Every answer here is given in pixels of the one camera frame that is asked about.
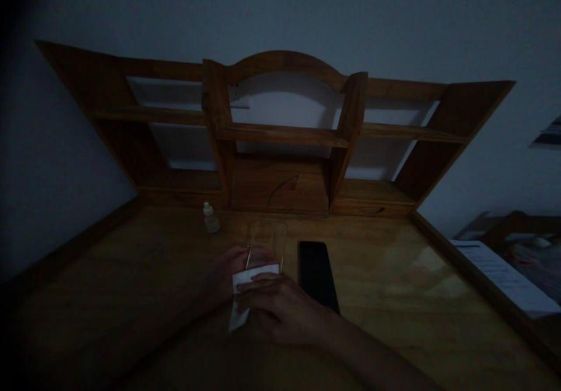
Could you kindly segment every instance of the white tissue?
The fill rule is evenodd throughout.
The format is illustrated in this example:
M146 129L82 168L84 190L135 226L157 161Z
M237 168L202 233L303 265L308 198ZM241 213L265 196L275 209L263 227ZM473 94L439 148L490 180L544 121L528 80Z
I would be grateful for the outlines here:
M234 285L234 294L240 292L237 287L238 284L251 283L253 282L251 278L254 275L262 272L271 272L271 273L278 274L279 265L278 264L264 265L262 267L252 268L234 274L232 276L232 283ZM237 302L234 302L234 304L232 305L232 314L230 315L230 326L228 328L228 332L231 333L235 329L240 328L243 324L245 324L249 313L250 313L249 309L246 309L242 313L238 313L238 304Z

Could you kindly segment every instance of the wooden desk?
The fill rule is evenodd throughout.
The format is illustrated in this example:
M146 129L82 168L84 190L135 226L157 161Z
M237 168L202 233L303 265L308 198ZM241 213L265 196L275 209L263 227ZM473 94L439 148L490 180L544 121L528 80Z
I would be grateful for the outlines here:
M341 314L453 390L551 390L557 376L406 219L144 208L26 296L11 314L39 366L103 336L195 283L213 257L247 242L260 217L288 225L284 272L297 276L297 242L327 244ZM230 305L186 328L121 386L131 389L360 388L321 352L281 347L255 324L227 335Z

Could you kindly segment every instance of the white paper sheet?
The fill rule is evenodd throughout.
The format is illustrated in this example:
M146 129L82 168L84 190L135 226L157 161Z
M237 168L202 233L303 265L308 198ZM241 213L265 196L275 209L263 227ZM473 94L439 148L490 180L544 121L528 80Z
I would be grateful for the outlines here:
M553 299L482 242L450 242L529 316L561 312L561 307Z
M252 268L234 274L232 276L232 284L234 285L234 294L240 292L237 287L238 284L251 283L253 282L251 278L254 275L262 272L271 272L271 273L278 274L279 265L278 264L264 265L262 267ZM245 324L249 313L250 313L249 309L246 309L242 313L238 313L238 304L234 302L234 304L232 305L232 314L230 315L230 326L228 328L228 332L231 333L235 329L240 328L243 324Z

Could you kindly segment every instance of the electrical outlet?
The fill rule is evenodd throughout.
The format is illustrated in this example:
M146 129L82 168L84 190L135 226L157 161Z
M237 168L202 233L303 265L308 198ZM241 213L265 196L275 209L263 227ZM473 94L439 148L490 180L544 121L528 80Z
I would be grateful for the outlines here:
M249 109L251 107L251 95L239 84L228 86L228 97L230 98L231 108Z

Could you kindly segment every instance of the small bottle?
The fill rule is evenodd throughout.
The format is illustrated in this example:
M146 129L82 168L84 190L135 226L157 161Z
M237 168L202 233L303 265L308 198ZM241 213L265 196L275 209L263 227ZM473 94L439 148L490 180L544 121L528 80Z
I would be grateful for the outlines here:
M220 222L214 214L212 207L206 202L205 208L203 208L203 213L205 214L205 226L209 233L216 233L220 230Z

